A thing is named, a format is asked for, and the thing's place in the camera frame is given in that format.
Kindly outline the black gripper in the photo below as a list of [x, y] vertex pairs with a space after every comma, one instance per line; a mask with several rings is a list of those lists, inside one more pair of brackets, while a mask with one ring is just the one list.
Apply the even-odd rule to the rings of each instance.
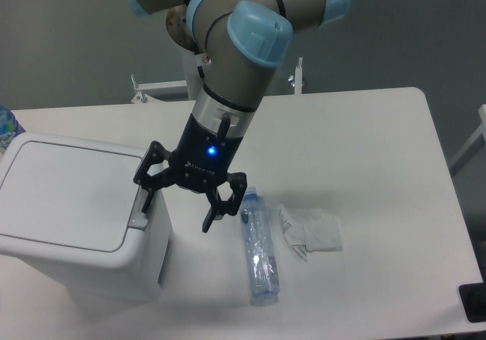
[[[244, 172], [228, 173], [229, 166], [242, 141], [240, 137], [229, 136], [230, 118], [225, 115], [216, 123], [212, 132], [190, 116], [177, 147], [171, 153], [158, 141], [152, 141], [142, 158], [133, 182], [147, 192], [141, 208], [147, 214], [158, 190], [170, 187], [174, 182], [179, 187], [196, 193], [205, 193], [210, 209], [203, 221], [202, 232], [207, 233], [214, 221], [224, 215], [235, 216], [248, 187]], [[169, 161], [169, 167], [150, 174], [155, 165]], [[222, 200], [218, 187], [228, 183], [232, 194]]]

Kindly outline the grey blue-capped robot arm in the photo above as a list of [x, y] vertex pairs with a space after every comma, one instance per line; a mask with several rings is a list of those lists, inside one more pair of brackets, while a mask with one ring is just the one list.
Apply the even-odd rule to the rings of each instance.
[[294, 32], [322, 27], [343, 17], [351, 0], [128, 0], [136, 14], [185, 5], [191, 37], [210, 59], [193, 110], [173, 151], [152, 142], [134, 182], [147, 192], [142, 212], [155, 193], [177, 185], [204, 194], [208, 231], [235, 215], [247, 188], [243, 172], [229, 166], [264, 93], [284, 62]]

